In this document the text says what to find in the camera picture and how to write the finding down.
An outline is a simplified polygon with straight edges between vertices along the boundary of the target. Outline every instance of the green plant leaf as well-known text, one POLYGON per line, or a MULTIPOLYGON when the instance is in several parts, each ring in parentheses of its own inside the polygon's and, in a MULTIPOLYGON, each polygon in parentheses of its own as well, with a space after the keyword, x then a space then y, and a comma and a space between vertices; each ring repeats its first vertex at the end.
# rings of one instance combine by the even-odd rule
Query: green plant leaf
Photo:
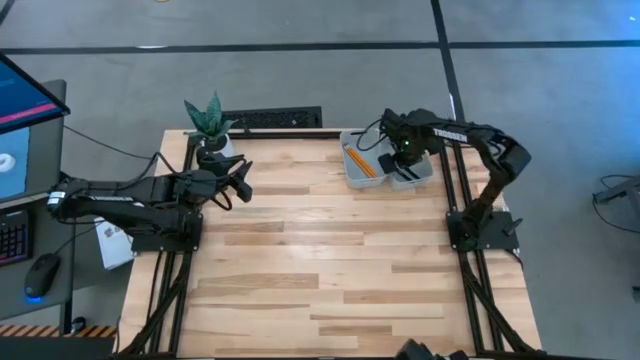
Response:
POLYGON ((209 130, 218 130, 220 126, 220 119, 222 119, 222 105, 220 105, 220 98, 218 97, 218 92, 216 91, 209 101, 209 105, 207 106, 207 123, 209 130))
POLYGON ((205 133, 209 126, 204 114, 187 100, 184 101, 184 106, 187 108, 187 113, 191 118, 191 122, 193 122, 193 125, 196 127, 196 130, 205 133))
POLYGON ((216 133, 216 136, 225 136, 227 132, 229 132, 229 129, 231 129, 231 125, 233 125, 233 123, 235 123, 236 121, 238 120, 227 120, 222 123, 222 125, 220 125, 220 128, 218 129, 218 132, 216 133))

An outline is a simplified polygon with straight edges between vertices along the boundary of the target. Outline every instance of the metal stand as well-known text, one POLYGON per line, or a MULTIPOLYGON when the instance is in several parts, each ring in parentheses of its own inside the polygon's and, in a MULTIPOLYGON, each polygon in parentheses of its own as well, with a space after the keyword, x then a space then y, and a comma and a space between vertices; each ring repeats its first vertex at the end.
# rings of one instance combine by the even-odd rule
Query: metal stand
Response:
POLYGON ((640 217, 640 176, 624 181, 611 189, 599 192, 593 196, 596 204, 607 204, 609 201, 618 197, 628 197, 631 207, 636 215, 640 217))
POLYGON ((200 221, 192 224, 190 233, 179 239, 162 236, 137 236, 131 244, 133 252, 189 252, 196 251, 200 247, 200 234, 202 233, 202 214, 200 221))
POLYGON ((462 226, 463 213, 453 211, 447 213, 447 226, 449 228, 449 239, 453 249, 517 249, 518 237, 515 227, 518 221, 513 221, 511 213, 506 211, 494 211, 488 215, 485 227, 480 233, 477 241, 470 242, 462 226))

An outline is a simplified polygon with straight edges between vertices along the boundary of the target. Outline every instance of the white paper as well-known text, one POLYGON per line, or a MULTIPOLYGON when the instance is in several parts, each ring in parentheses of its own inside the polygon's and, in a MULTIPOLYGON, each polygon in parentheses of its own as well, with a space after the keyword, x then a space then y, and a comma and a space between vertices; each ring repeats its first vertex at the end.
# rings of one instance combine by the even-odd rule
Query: white paper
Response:
POLYGON ((96 231, 104 268, 111 270, 133 260, 131 237, 112 223, 104 221, 103 218, 95 219, 96 223, 101 221, 103 222, 96 226, 96 231))

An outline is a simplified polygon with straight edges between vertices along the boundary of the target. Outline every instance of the black bracket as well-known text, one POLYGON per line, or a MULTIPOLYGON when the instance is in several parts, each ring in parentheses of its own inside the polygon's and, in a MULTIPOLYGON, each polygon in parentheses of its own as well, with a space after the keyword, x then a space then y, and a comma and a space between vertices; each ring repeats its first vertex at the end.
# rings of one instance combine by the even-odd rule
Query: black bracket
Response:
POLYGON ((170 236, 158 235, 138 235, 133 238, 131 251, 141 252, 191 252, 198 251, 200 247, 200 237, 202 236, 202 214, 198 214, 198 219, 190 221, 189 233, 172 234, 170 236))
POLYGON ((464 230, 462 216, 463 213, 460 211, 447 213, 449 239, 454 250, 517 249, 520 247, 515 228, 522 220, 513 221, 510 212, 491 212, 484 221, 480 236, 477 239, 472 239, 464 230))

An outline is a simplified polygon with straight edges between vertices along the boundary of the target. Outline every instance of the white plant pot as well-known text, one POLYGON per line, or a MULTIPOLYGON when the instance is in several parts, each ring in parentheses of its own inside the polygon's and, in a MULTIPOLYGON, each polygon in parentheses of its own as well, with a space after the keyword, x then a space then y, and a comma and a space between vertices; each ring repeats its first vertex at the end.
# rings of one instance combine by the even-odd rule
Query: white plant pot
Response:
MULTIPOLYGON (((222 149, 213 150, 213 151, 216 153, 220 153, 225 157, 231 157, 233 156, 233 145, 231 144, 231 138, 229 138, 229 134, 225 135, 225 138, 227 139, 227 141, 224 147, 222 149)), ((205 145, 206 145, 206 140, 205 139, 201 140, 200 146, 205 147, 205 145)))
POLYGON ((224 145, 222 150, 220 150, 220 153, 222 155, 224 155, 225 157, 232 157, 233 156, 233 144, 231 144, 231 138, 229 137, 228 134, 225 135, 225 137, 227 138, 227 143, 224 145))

